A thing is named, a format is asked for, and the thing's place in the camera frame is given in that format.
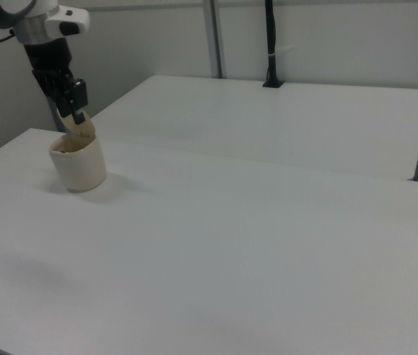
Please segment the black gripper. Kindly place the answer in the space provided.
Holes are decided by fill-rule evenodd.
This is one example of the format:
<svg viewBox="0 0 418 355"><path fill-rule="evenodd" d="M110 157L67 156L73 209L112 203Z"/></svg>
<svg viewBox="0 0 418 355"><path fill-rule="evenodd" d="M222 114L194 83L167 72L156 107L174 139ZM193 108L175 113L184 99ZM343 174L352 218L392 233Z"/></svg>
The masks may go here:
<svg viewBox="0 0 418 355"><path fill-rule="evenodd" d="M71 82L70 95L63 95L68 89L68 80L73 76L70 70L72 55L66 38L58 38L45 44L25 45L27 57L33 68L32 73L43 93L56 100L59 115L73 117L76 125L85 121L84 108L88 104L87 83L83 79Z"/></svg>

